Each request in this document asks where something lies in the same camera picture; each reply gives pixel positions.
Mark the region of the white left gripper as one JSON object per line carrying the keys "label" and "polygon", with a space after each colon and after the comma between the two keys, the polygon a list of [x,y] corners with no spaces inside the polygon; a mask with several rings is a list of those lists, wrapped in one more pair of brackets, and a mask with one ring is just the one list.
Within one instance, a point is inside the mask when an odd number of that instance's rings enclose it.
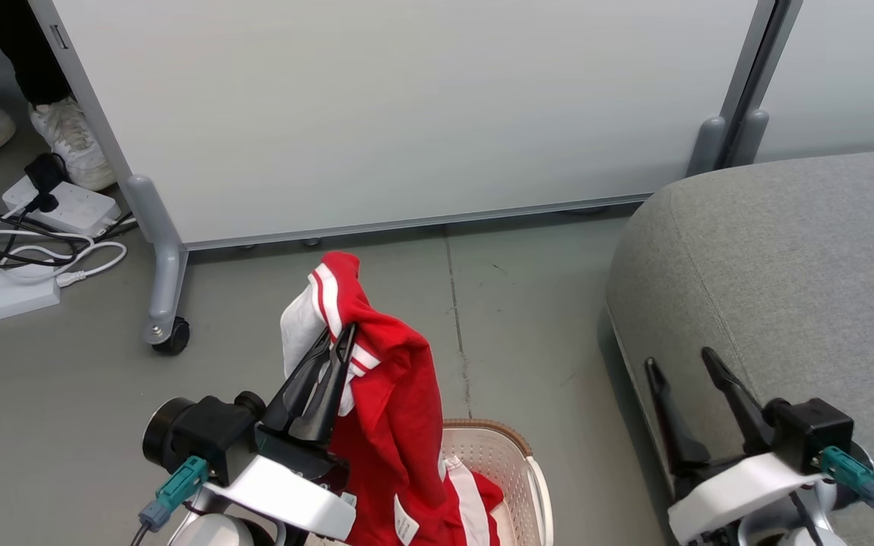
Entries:
{"label": "white left gripper", "polygon": [[358,326],[336,342],[322,331],[266,408],[254,429],[258,448],[228,486],[209,490],[247,511],[310,535],[344,541],[355,507],[343,500],[351,465],[326,449],[342,403]]}

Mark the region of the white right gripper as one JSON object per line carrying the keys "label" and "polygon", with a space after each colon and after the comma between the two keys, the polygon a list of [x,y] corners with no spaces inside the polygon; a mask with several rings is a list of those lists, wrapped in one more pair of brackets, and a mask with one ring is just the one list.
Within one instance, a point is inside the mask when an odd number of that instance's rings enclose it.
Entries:
{"label": "white right gripper", "polygon": [[[773,504],[801,486],[826,478],[823,473],[804,475],[774,453],[768,453],[774,431],[764,421],[759,402],[713,348],[703,347],[701,359],[715,388],[724,394],[731,408],[744,439],[744,453],[749,457],[699,484],[668,509],[670,529],[681,544]],[[669,381],[652,357],[645,360],[645,373],[669,472],[680,478],[705,469],[711,455],[693,437],[673,401]]]}

